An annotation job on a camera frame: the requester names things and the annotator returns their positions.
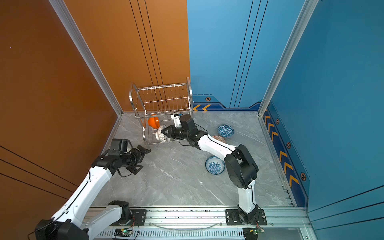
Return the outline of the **white brown patterned bowl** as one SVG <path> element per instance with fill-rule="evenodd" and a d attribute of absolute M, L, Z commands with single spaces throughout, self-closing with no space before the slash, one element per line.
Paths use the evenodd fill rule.
<path fill-rule="evenodd" d="M 161 143 L 167 142 L 167 137 L 162 133 L 162 130 L 164 129 L 164 127 L 165 127 L 165 125 L 160 126 L 155 133 L 156 139 L 158 141 L 160 141 Z"/>

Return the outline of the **orange plastic bowl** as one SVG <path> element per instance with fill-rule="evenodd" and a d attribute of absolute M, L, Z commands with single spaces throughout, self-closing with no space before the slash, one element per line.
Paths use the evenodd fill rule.
<path fill-rule="evenodd" d="M 158 129 L 160 127 L 160 120 L 156 114 L 152 114 L 148 119 L 148 125 L 153 129 Z"/>

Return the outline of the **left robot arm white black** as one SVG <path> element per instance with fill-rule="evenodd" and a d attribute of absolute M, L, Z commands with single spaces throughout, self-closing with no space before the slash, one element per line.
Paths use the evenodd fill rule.
<path fill-rule="evenodd" d="M 86 213 L 104 185 L 121 168 L 137 174 L 144 156 L 151 152 L 139 145 L 130 150 L 109 149 L 98 156 L 88 175 L 69 200 L 49 219 L 41 220 L 32 233 L 38 240 L 92 240 L 113 223 L 121 226 L 135 224 L 130 205 L 112 201 L 100 214 L 84 223 Z"/>

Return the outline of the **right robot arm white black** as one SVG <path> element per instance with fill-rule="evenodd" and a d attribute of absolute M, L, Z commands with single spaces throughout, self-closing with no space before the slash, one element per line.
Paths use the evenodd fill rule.
<path fill-rule="evenodd" d="M 191 147 L 208 152 L 224 161 L 230 180 L 238 188 L 240 221 L 244 225 L 250 225 L 256 221 L 258 206 L 254 187 L 259 168 L 246 146 L 236 147 L 222 143 L 196 127 L 186 130 L 175 128 L 174 125 L 159 129 L 156 139 L 162 142 L 167 139 L 186 140 Z"/>

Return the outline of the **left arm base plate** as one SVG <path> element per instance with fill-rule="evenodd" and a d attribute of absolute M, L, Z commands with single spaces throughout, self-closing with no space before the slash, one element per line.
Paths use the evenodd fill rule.
<path fill-rule="evenodd" d="M 147 216 L 146 209 L 133 209 L 130 211 L 129 216 L 124 220 L 118 220 L 112 226 L 144 226 Z"/>

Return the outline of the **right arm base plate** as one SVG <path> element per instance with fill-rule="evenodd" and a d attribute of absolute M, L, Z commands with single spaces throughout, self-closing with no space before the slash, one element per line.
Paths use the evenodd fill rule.
<path fill-rule="evenodd" d="M 248 214 L 239 209 L 227 209 L 225 210 L 225 214 L 228 226 L 266 226 L 268 224 L 264 210 L 259 207 L 256 207 L 251 213 Z"/>

